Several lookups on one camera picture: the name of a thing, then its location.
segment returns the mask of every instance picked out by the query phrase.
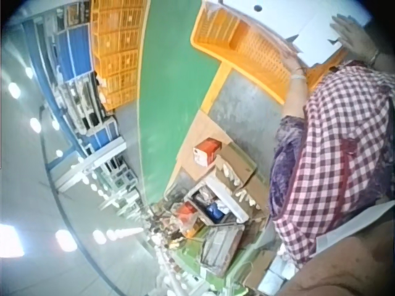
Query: bracelet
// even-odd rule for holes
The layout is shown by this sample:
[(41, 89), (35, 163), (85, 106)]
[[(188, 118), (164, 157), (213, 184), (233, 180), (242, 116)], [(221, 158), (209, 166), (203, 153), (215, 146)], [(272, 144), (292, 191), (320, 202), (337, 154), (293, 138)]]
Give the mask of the bracelet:
[(292, 74), (291, 75), (291, 80), (292, 79), (303, 79), (303, 80), (306, 80), (306, 76), (298, 75), (298, 74)]
[(375, 55), (370, 59), (369, 66), (371, 66), (371, 67), (374, 66), (379, 54), (380, 54), (380, 51), (377, 49), (375, 52)]

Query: green floor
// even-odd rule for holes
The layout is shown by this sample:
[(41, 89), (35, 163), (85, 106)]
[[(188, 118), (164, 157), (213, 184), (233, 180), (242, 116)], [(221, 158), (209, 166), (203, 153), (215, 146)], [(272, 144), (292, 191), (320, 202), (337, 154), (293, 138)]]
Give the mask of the green floor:
[(151, 0), (139, 100), (149, 203), (162, 197), (178, 150), (219, 66), (189, 40), (200, 6), (200, 0)]

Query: stacked crate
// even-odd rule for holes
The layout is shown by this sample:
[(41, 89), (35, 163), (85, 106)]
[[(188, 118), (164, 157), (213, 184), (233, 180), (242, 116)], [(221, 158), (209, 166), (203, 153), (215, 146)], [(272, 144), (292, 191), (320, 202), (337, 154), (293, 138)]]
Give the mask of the stacked crate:
[(107, 111), (137, 98), (145, 0), (92, 0), (91, 37), (99, 95)]

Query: gray concrete floor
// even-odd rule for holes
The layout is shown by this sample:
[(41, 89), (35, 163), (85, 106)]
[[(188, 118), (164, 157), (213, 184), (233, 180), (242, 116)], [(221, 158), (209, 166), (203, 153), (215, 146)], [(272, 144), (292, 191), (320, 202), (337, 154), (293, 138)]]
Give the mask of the gray concrete floor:
[(209, 116), (256, 162), (258, 172), (268, 180), (281, 105), (233, 70)]

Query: woman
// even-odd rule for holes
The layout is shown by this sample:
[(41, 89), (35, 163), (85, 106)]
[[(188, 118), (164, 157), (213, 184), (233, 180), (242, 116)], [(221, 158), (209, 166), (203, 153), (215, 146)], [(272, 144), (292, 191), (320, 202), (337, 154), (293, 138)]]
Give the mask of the woman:
[[(334, 69), (308, 99), (304, 69), (295, 56), (283, 55), (291, 82), (276, 136), (270, 211), (299, 268), (315, 253), (318, 236), (383, 197), (394, 197), (395, 58), (380, 52), (353, 19), (338, 15), (333, 20), (339, 41), (363, 62)], [(353, 262), (334, 270), (357, 269)]]

